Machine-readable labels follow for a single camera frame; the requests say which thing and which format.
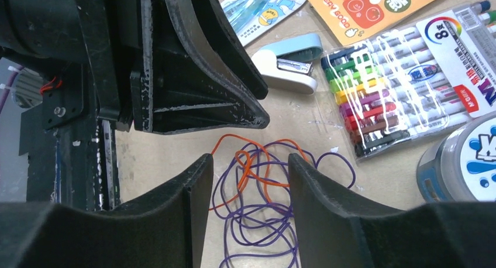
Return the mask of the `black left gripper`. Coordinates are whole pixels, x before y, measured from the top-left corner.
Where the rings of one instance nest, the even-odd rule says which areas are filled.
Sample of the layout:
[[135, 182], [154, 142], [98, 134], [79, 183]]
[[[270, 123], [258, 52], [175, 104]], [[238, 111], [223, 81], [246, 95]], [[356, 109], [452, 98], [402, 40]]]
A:
[[1, 0], [1, 56], [46, 80], [43, 128], [90, 114], [129, 130], [140, 25], [140, 0]]

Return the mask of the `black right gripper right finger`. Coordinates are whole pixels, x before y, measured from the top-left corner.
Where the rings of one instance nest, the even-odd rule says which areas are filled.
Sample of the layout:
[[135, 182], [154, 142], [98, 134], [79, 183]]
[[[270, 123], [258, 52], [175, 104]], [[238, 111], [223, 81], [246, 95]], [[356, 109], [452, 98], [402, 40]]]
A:
[[434, 202], [406, 211], [288, 158], [302, 267], [494, 267], [495, 204]]

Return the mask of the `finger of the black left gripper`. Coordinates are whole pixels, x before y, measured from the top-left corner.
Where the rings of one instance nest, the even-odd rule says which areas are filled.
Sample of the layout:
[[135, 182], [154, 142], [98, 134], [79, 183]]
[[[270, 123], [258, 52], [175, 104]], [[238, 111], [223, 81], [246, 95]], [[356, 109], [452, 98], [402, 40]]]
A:
[[263, 129], [269, 114], [212, 49], [192, 0], [140, 0], [142, 55], [130, 75], [136, 130]]
[[201, 29], [212, 49], [256, 99], [265, 99], [268, 86], [242, 46], [218, 0], [192, 0]]

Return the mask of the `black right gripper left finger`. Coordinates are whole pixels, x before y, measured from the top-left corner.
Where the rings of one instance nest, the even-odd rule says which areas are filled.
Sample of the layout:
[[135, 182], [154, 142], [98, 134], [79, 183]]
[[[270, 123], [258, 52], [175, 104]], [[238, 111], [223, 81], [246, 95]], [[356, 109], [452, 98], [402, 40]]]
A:
[[200, 267], [213, 157], [111, 211], [1, 204], [2, 267]]

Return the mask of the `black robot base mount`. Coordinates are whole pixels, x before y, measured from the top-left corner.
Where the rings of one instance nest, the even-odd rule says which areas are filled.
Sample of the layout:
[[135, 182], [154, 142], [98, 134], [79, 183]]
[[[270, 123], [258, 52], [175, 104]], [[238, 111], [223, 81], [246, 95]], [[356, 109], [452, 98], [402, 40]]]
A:
[[28, 202], [56, 202], [84, 211], [121, 203], [115, 131], [98, 118], [89, 67], [70, 64], [60, 89], [21, 114], [19, 153], [27, 155]]

